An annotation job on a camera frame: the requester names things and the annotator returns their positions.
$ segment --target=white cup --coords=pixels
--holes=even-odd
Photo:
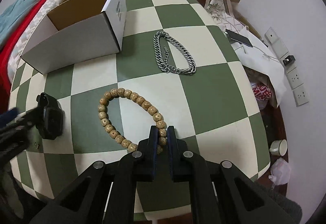
[[[284,156],[287,151],[287,142],[285,139],[275,140],[269,148],[269,152],[275,156]]]

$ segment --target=metal screw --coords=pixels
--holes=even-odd
[[[224,168],[229,169],[229,168],[232,167],[232,163],[229,162],[228,160],[225,160],[224,162],[222,162],[222,166],[223,166]]]
[[[184,156],[186,157],[186,158],[191,158],[192,156],[193,156],[194,154],[191,152],[191,151],[185,151],[184,152]]]
[[[138,150],[136,150],[136,151],[134,151],[134,152],[132,153],[132,156],[133,156],[134,158],[139,158],[139,157],[141,157],[141,155],[142,155],[141,151],[138,151]]]
[[[95,169],[100,169],[100,168],[103,167],[103,165],[104,165],[103,162],[101,162],[100,160],[98,160],[98,161],[94,162],[93,167]]]

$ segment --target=plaid fabric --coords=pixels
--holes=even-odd
[[[21,113],[36,106],[46,92],[65,111],[63,135],[41,139],[36,129],[31,146],[11,161],[15,178],[39,199],[53,198],[94,161],[106,163],[127,154],[105,132],[98,101],[105,91],[124,87],[144,96],[174,125],[177,137],[206,160],[230,160],[257,179],[269,167],[261,115],[246,73],[228,40],[196,0],[127,0],[122,52],[71,65],[43,76],[22,60],[12,85],[9,108]],[[162,73],[155,61],[153,36],[165,30],[196,61],[193,76]],[[169,64],[187,67],[171,49]],[[149,135],[151,116],[127,99],[108,106],[112,124],[137,143]],[[153,183],[138,183],[135,220],[152,220],[191,211],[188,183],[172,183],[167,151],[158,157]]]

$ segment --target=white plastic bag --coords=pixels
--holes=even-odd
[[[279,158],[271,167],[271,175],[268,178],[274,183],[273,185],[280,186],[288,183],[290,180],[291,168],[290,165]]]

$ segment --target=silver chain necklace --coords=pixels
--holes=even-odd
[[[169,51],[164,48],[165,58],[162,58],[162,51],[160,46],[160,38],[164,37],[168,42],[170,42],[172,45],[174,45],[177,50],[180,51],[180,53],[184,56],[185,60],[187,61],[189,68],[187,69],[179,69],[176,67],[173,67],[167,63],[167,59],[169,58]],[[193,74],[196,72],[196,63],[190,53],[183,45],[181,45],[177,40],[175,40],[173,37],[170,37],[170,35],[167,32],[164,31],[158,31],[154,38],[153,38],[153,44],[154,44],[154,50],[155,50],[155,58],[157,65],[159,66],[160,70],[165,73],[176,73],[176,74]]]

